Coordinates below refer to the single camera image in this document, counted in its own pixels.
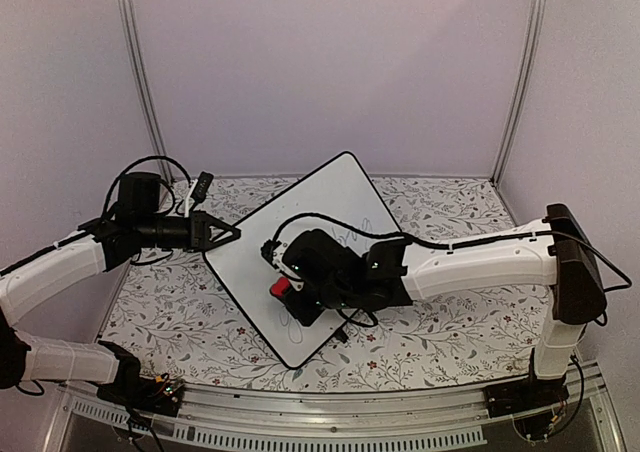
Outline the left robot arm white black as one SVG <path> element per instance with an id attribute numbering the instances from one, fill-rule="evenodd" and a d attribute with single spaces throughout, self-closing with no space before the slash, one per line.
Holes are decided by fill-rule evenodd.
<path id="1" fill-rule="evenodd" d="M 1 272 L 1 387 L 32 381 L 87 381 L 103 386 L 128 406 L 148 398 L 140 361 L 122 347 L 82 344 L 19 333 L 20 320 L 75 284 L 131 261 L 145 249 L 205 253 L 238 240 L 240 230 L 197 210 L 213 181 L 203 172 L 183 199 L 160 208 L 170 185 L 158 173 L 140 172 L 138 159 L 114 179 L 100 215 Z"/>

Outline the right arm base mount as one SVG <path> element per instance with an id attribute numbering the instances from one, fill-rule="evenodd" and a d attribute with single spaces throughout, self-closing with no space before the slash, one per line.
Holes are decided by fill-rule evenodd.
<path id="1" fill-rule="evenodd" d="M 542 380 L 533 373 L 520 380 L 488 385 L 482 392 L 491 418 L 551 406 L 569 398 L 565 377 Z"/>

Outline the red whiteboard eraser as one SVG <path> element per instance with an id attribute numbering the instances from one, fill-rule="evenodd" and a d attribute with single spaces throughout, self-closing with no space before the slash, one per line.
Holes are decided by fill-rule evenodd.
<path id="1" fill-rule="evenodd" d="M 290 289 L 290 281 L 287 278 L 281 277 L 270 287 L 269 292 L 272 297 L 277 298 L 278 300 L 283 300 L 290 292 Z"/>

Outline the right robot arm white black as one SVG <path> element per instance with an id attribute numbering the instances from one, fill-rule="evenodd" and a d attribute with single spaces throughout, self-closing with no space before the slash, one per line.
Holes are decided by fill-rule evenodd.
<path id="1" fill-rule="evenodd" d="M 555 392 L 568 368 L 570 350 L 587 324 L 603 326 L 609 288 L 599 267 L 631 279 L 589 241 L 570 209 L 546 208 L 543 218 L 509 231 L 445 242 L 407 232 L 347 231 L 372 240 L 361 254 L 320 228 L 281 239 L 278 227 L 260 249 L 281 274 L 270 289 L 302 325 L 310 326 L 326 310 L 340 316 L 354 309 L 373 316 L 390 307 L 409 306 L 431 296 L 477 287 L 547 286 L 550 316 L 530 358 L 529 377 L 517 387 L 517 399 L 537 408 Z"/>

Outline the white whiteboard with black frame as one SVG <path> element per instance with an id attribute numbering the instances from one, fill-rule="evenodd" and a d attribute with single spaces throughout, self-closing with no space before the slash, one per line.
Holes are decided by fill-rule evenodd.
<path id="1" fill-rule="evenodd" d="M 260 248 L 287 218 L 322 213 L 359 230 L 382 234 L 399 230 L 397 221 L 358 159 L 343 152 L 243 217 L 239 239 L 205 254 L 205 261 L 236 306 L 280 362 L 290 370 L 304 365 L 345 321 L 324 312 L 303 327 L 269 293 L 281 277 Z"/>

